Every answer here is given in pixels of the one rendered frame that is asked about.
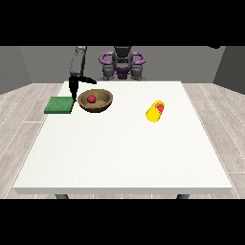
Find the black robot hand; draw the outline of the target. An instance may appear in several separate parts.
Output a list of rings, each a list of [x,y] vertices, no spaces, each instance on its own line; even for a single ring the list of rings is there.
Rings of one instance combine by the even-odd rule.
[[[69,89],[72,94],[73,100],[77,100],[77,92],[78,92],[78,83],[90,83],[90,84],[96,84],[97,82],[88,77],[76,77],[76,76],[70,76],[69,77]]]

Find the green square pad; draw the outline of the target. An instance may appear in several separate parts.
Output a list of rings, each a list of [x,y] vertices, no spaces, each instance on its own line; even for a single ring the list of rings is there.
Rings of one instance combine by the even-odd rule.
[[[74,100],[72,97],[51,97],[44,109],[45,114],[70,114]]]

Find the brown wooden bowl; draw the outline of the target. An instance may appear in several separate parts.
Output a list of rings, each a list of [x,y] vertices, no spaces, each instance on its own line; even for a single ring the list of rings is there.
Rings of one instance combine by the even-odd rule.
[[[93,95],[96,98],[94,103],[90,103],[87,99]],[[105,111],[112,103],[113,95],[104,89],[90,89],[78,96],[79,106],[90,113],[100,113]]]

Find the yellow cup with melon print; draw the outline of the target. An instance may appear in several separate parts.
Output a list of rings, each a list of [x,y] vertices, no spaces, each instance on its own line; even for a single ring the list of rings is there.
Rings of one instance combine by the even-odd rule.
[[[156,100],[146,111],[145,116],[150,122],[156,123],[160,120],[164,109],[165,103],[162,100]]]

